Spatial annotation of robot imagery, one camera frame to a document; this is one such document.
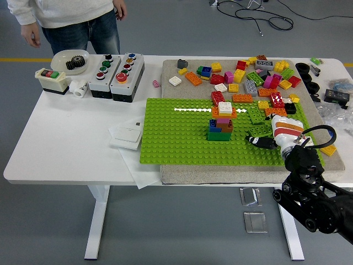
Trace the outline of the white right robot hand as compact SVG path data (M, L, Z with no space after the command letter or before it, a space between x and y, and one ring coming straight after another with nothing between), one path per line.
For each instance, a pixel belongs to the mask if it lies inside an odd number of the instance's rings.
M280 147L282 154L290 152L295 145L299 145L301 140L298 137L303 133L303 123L299 120L270 114L266 117L271 121L272 137L252 137L246 136L245 139L261 149L274 150Z

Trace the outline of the person's right hand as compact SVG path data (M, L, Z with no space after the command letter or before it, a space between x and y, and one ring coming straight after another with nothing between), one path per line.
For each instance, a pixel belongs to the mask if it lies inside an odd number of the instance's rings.
M39 48L41 46L39 28L36 22L21 25L21 36L31 47Z

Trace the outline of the person's left hand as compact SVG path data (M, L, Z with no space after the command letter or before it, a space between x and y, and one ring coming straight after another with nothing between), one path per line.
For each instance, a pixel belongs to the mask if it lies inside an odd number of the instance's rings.
M115 17L117 20L123 20L127 16L127 7L124 0L113 0Z

